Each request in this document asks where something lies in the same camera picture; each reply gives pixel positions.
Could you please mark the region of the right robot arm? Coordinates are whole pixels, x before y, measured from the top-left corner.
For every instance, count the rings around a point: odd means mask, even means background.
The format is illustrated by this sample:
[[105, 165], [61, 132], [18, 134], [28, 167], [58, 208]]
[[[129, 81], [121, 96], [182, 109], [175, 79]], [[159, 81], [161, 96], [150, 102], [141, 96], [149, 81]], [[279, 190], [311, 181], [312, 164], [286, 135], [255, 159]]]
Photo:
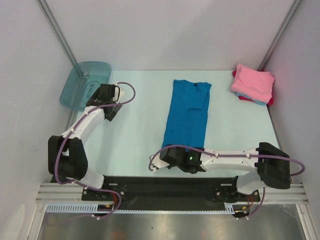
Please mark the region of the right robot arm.
[[242, 201], [263, 187], [287, 190], [291, 187], [289, 155], [270, 143], [243, 151], [217, 151], [182, 146], [164, 149], [152, 161], [153, 169], [177, 167], [190, 174], [216, 170], [243, 171], [235, 177], [231, 196]]

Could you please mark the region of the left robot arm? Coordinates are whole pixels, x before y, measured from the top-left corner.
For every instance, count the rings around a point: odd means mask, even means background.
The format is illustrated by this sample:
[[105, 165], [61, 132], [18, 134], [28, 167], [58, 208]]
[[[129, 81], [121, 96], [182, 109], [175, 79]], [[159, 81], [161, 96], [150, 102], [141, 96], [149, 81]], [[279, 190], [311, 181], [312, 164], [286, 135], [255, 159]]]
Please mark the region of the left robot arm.
[[100, 200], [110, 196], [105, 177], [89, 167], [85, 143], [104, 120], [112, 121], [120, 108], [124, 90], [118, 84], [101, 84], [86, 102], [80, 119], [61, 135], [48, 140], [48, 171], [56, 182], [78, 182], [93, 188]]

